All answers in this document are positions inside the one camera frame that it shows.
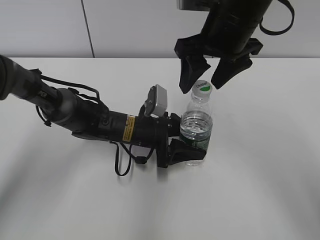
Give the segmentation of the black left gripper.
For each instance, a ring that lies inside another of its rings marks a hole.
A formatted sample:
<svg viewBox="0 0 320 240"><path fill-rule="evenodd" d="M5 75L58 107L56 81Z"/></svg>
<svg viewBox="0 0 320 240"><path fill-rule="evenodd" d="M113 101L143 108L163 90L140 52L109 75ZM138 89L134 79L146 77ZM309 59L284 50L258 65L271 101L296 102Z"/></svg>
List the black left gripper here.
<svg viewBox="0 0 320 240"><path fill-rule="evenodd" d="M166 112L162 117L147 117L143 114L135 118L133 134L130 143L156 151L157 166L167 168L188 161L203 160L207 151L193 147L185 142L170 137L180 135L181 117L176 113L170 116Z"/></svg>

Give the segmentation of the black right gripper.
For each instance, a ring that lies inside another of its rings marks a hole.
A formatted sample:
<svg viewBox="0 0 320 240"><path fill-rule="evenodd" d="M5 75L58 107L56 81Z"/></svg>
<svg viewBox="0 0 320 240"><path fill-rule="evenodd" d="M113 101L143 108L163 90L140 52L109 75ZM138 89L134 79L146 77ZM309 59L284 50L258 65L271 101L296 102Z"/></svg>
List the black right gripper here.
<svg viewBox="0 0 320 240"><path fill-rule="evenodd" d="M179 87L187 94L211 67L205 56L220 57L211 83L216 89L252 66L250 55L238 59L271 4L270 0L219 0L208 11L199 34L179 38L174 47L181 59Z"/></svg>

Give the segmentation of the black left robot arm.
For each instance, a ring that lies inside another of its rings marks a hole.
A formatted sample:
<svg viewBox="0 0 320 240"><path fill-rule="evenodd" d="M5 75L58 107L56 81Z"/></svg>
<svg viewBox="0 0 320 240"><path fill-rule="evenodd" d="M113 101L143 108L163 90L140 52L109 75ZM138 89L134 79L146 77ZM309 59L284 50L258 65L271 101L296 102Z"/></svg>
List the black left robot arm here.
<svg viewBox="0 0 320 240"><path fill-rule="evenodd" d="M25 69L5 56L0 58L0 98L14 95L34 104L48 127L56 124L74 137L114 144L137 164L146 164L149 157L134 156L133 146L156 154L160 168L204 159L206 150L179 139L181 119L167 112L167 92L160 85L150 88L138 116L111 111L98 91L88 96L79 89L88 86L47 77L39 69Z"/></svg>

